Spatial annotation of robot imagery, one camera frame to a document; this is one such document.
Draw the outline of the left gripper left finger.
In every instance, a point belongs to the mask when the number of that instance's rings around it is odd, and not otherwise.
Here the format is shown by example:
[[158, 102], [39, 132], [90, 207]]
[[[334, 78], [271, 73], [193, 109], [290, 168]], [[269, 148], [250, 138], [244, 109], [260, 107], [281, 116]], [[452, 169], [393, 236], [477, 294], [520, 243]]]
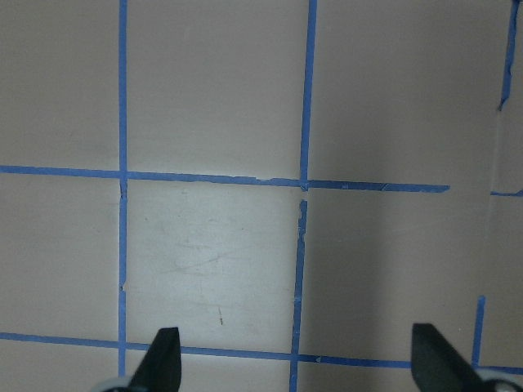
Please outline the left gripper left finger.
[[181, 386], [181, 343], [177, 327], [158, 330], [126, 391], [177, 392]]

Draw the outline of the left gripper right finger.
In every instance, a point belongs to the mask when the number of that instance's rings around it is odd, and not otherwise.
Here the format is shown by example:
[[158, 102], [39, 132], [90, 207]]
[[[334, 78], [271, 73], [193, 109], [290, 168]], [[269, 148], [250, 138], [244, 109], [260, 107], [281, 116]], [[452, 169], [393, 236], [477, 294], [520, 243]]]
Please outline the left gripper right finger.
[[411, 374], [420, 391], [488, 391], [472, 366], [430, 323], [412, 326]]

